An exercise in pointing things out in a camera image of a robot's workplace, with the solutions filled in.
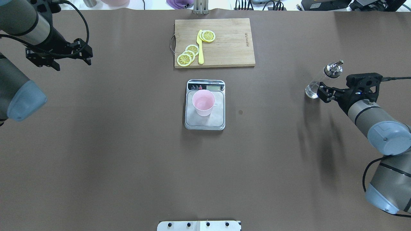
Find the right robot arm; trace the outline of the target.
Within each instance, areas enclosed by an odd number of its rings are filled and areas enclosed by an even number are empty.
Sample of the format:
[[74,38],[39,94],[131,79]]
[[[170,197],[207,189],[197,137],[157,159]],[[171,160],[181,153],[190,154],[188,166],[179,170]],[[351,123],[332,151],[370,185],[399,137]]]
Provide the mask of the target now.
[[395,120],[377,103],[379,83],[348,84],[346,89],[320,83],[317,95],[340,108],[382,154],[365,168],[362,185],[366,200],[385,213],[410,217],[410,126]]

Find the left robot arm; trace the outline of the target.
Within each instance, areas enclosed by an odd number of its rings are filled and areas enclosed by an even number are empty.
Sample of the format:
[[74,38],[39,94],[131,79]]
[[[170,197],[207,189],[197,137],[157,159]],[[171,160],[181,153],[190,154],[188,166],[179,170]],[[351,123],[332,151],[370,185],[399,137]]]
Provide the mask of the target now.
[[[67,41],[54,27],[53,15],[67,4],[81,17],[86,38]],[[1,38],[24,46],[25,64],[60,71],[58,60],[82,60],[91,65],[93,50],[90,30],[84,15],[68,0],[2,0]],[[43,90],[24,71],[1,53],[1,125],[7,120],[21,122],[47,102]]]

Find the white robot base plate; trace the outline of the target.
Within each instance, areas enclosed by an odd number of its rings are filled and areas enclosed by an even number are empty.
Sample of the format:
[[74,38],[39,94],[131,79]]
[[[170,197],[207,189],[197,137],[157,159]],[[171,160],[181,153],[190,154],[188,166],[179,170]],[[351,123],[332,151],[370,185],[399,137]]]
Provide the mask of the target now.
[[235,220],[197,220],[162,221],[157,231],[241,231],[241,221]]

